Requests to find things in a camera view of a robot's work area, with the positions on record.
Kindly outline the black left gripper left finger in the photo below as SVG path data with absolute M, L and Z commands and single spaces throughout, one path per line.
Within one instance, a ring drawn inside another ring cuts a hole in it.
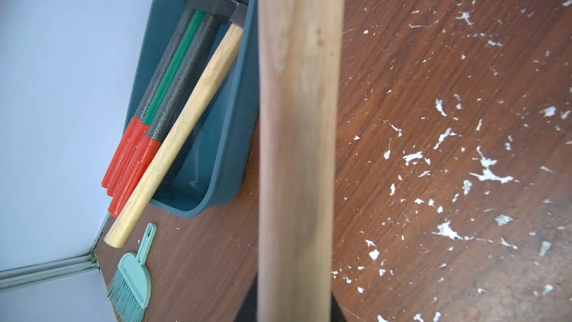
M 258 302 L 258 276 L 253 279 L 252 284 L 241 304 L 234 322 L 257 322 L 257 302 Z

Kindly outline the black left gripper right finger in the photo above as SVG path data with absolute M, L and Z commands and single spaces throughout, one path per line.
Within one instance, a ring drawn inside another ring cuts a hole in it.
M 331 293 L 331 322 L 346 322 L 346 318 L 344 317 L 334 293 Z

